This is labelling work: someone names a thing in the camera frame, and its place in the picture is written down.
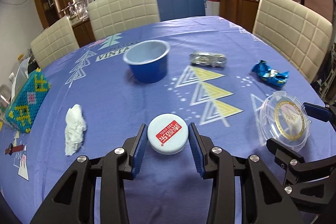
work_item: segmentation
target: white tissue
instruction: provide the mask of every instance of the white tissue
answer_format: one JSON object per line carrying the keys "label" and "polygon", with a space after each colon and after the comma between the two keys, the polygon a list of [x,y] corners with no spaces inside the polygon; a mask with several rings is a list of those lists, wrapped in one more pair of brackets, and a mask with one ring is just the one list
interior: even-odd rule
{"label": "white tissue", "polygon": [[83,142],[83,131],[86,130],[86,123],[82,116],[81,106],[76,104],[69,108],[65,116],[67,126],[65,128],[65,155],[71,156]]}

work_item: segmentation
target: table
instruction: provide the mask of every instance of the table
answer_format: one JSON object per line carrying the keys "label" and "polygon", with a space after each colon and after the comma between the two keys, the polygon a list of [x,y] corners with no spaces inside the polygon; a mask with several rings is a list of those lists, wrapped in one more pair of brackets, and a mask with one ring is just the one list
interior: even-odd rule
{"label": "table", "polygon": [[[145,85],[134,80],[122,61],[122,53],[125,47],[148,39],[165,40],[171,49],[168,75]],[[227,67],[223,70],[203,67],[206,71],[201,70],[195,77],[188,58],[194,50],[225,53]],[[135,136],[141,123],[149,124],[163,113],[177,114],[187,123],[195,122],[200,134],[211,137],[216,146],[232,155],[259,155],[282,182],[284,172],[274,163],[274,156],[264,146],[257,127],[259,107],[275,91],[250,72],[260,59],[267,60],[272,68],[290,71],[283,88],[290,95],[302,103],[323,105],[309,83],[279,53],[220,17],[150,24],[60,58],[43,70],[52,88],[31,133],[20,134],[16,139],[17,145],[25,145],[26,158],[22,159],[22,152],[5,156],[4,150],[14,141],[15,132],[4,127],[0,133],[0,187],[7,203],[23,224],[29,223],[76,157],[104,156],[121,146],[126,138]],[[206,83],[207,92],[219,99],[209,100],[199,79]],[[230,92],[231,95],[220,98]],[[82,106],[87,131],[80,150],[73,156],[65,156],[65,115],[74,104]],[[311,120],[311,135],[300,154],[306,161],[335,155],[336,134],[332,126]],[[18,176],[20,161],[25,160],[29,181]],[[148,145],[140,174],[134,181],[125,181],[130,223],[205,224],[211,186],[212,180],[203,180],[196,172],[189,143],[180,153],[170,156],[160,155]],[[100,181],[96,191],[96,223],[100,217],[99,187]],[[236,223],[241,223],[239,187],[236,195]]]}

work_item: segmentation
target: plastic cup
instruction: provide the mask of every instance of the plastic cup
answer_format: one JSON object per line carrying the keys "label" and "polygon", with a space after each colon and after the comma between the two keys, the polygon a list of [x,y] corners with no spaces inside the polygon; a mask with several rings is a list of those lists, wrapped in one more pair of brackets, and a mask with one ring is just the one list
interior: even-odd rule
{"label": "plastic cup", "polygon": [[128,49],[123,59],[139,82],[155,83],[167,74],[169,49],[165,41],[147,40]]}

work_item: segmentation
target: bottle cap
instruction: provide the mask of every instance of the bottle cap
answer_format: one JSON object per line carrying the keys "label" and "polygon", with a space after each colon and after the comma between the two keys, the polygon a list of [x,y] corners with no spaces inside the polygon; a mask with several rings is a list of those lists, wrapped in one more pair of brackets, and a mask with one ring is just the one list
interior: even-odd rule
{"label": "bottle cap", "polygon": [[152,148],[164,155],[180,152],[188,140],[188,126],[174,114],[155,117],[148,126],[148,140]]}

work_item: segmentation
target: chair backrest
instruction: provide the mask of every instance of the chair backrest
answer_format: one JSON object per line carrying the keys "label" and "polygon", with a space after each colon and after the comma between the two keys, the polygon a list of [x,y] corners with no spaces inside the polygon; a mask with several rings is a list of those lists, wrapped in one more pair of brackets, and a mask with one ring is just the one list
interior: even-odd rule
{"label": "chair backrest", "polygon": [[88,11],[96,40],[160,21],[157,0],[96,0]]}
{"label": "chair backrest", "polygon": [[31,42],[31,50],[41,69],[78,48],[68,17],[62,17]]}
{"label": "chair backrest", "polygon": [[276,49],[309,83],[323,62],[331,33],[328,20],[295,1],[260,0],[253,34]]}

